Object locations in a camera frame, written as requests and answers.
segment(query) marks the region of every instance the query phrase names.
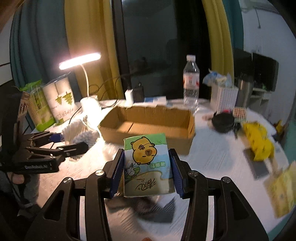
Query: cardboard box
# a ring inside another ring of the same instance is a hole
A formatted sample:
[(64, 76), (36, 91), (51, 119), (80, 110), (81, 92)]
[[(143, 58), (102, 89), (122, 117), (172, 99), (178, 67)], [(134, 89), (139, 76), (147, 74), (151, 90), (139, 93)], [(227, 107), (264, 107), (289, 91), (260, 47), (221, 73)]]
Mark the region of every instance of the cardboard box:
[(195, 134), (194, 117), (189, 110), (164, 106), (130, 108), (115, 107), (98, 126), (106, 142), (123, 145), (123, 139), (165, 133), (168, 148), (188, 155)]

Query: round table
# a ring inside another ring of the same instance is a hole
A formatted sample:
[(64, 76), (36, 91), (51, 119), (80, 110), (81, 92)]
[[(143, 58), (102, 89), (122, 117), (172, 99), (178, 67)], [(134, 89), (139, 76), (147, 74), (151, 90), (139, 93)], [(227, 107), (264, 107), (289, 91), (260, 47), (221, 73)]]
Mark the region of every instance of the round table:
[[(169, 107), (183, 108), (182, 100), (168, 102)], [(103, 118), (111, 108), (102, 110)], [(190, 153), (187, 156), (180, 156), (180, 159), (189, 163), (191, 169), (197, 170), (204, 176), (214, 179), (221, 179), (223, 176), (230, 177), (242, 194), (245, 196), (255, 213), (259, 217), (266, 232), (271, 231), (283, 218), (275, 218), (266, 193), (263, 182), (266, 178), (254, 180), (251, 169), (243, 154), (247, 148), (242, 138), (235, 139), (231, 131), (227, 134), (220, 134), (213, 130), (208, 122), (202, 117), (205, 114), (212, 114), (208, 101), (201, 101), (199, 111), (194, 114), (195, 132)], [(247, 118), (251, 121), (257, 120), (263, 124), (271, 135), (273, 127), (259, 114), (247, 110)], [(67, 122), (61, 126), (52, 126), (48, 130), (60, 132)], [(37, 203), (43, 206), (54, 189), (65, 177), (81, 179), (88, 177), (98, 169), (102, 169), (107, 161), (113, 160), (119, 145), (105, 143), (102, 138), (77, 162), (66, 160), (61, 163), (60, 171), (40, 175), (39, 197)], [(131, 208), (111, 213), (107, 208), (108, 222), (114, 241), (142, 240), (150, 237), (153, 241), (179, 241), (183, 232), (189, 200), (180, 199), (176, 193), (164, 196), (164, 199), (175, 198), (175, 214), (172, 223), (153, 223), (140, 220), (136, 217)], [(85, 240), (83, 198), (81, 202), (80, 231), (81, 239)], [(209, 197), (209, 216), (207, 240), (213, 238), (214, 205), (213, 197)]]

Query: cartoon nose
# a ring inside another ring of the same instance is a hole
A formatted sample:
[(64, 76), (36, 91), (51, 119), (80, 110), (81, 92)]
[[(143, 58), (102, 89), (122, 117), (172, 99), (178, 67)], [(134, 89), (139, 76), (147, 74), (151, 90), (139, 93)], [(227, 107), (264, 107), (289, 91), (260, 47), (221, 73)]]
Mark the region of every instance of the cartoon nose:
[(146, 156), (151, 156), (152, 150), (151, 149), (146, 150), (145, 154), (146, 154)]

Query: hand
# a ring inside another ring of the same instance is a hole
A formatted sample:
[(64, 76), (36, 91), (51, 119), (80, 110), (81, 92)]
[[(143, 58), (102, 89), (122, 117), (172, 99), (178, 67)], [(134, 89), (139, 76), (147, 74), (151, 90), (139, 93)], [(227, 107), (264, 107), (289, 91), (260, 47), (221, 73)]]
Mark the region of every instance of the hand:
[(23, 175), (8, 172), (7, 176), (14, 184), (23, 184), (25, 181), (25, 177)]

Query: cartoon character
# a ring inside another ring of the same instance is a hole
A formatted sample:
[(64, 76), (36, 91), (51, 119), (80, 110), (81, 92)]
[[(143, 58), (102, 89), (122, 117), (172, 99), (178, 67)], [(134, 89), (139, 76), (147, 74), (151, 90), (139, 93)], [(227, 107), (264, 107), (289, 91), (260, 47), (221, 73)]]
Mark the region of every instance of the cartoon character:
[(133, 160), (138, 164), (148, 164), (155, 157), (157, 150), (155, 144), (151, 143), (148, 138), (141, 137), (140, 139), (131, 142), (133, 148)]
[(139, 167), (134, 167), (133, 163), (130, 164), (128, 168), (124, 169), (124, 178), (125, 179), (130, 179), (134, 176), (136, 176), (140, 171)]

